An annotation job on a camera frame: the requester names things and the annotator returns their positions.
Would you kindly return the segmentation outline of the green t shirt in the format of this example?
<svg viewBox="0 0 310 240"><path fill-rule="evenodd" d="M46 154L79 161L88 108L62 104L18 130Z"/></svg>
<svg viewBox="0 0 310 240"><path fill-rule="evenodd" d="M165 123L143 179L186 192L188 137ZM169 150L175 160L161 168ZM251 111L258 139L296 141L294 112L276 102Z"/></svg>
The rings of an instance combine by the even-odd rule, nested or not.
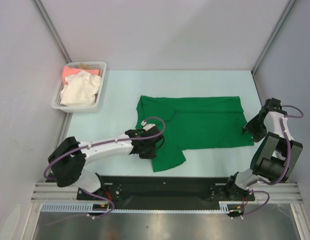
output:
<svg viewBox="0 0 310 240"><path fill-rule="evenodd" d="M150 97L142 95L136 107L137 127L143 120L164 130L164 143L151 161L154 172L182 165L186 150L253 146L239 96Z"/></svg>

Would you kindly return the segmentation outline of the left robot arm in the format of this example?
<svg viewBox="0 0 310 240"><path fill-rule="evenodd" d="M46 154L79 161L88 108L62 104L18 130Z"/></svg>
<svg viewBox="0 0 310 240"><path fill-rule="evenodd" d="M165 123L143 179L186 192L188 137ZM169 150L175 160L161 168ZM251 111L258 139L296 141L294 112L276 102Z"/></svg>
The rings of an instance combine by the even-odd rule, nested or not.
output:
<svg viewBox="0 0 310 240"><path fill-rule="evenodd" d="M98 162L98 173L115 177L217 177L217 164L207 153L234 155L243 144L223 147L212 138L182 136L173 140L154 124L130 129L113 139L79 142L66 138L48 158L44 170L47 180L60 188L83 187L95 200L105 196L106 188L98 175L86 165Z"/></svg>

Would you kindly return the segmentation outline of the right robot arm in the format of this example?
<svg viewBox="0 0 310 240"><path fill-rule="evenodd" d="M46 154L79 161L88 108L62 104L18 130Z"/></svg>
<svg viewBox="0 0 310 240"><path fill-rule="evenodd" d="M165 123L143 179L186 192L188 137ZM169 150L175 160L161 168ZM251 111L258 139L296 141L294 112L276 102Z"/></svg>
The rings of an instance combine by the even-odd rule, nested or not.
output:
<svg viewBox="0 0 310 240"><path fill-rule="evenodd" d="M242 200L258 183L274 186L289 178L303 145L292 137L288 127L291 115L284 108L279 99L267 99L258 114L242 128L260 145L250 167L229 177L225 186L227 199Z"/></svg>

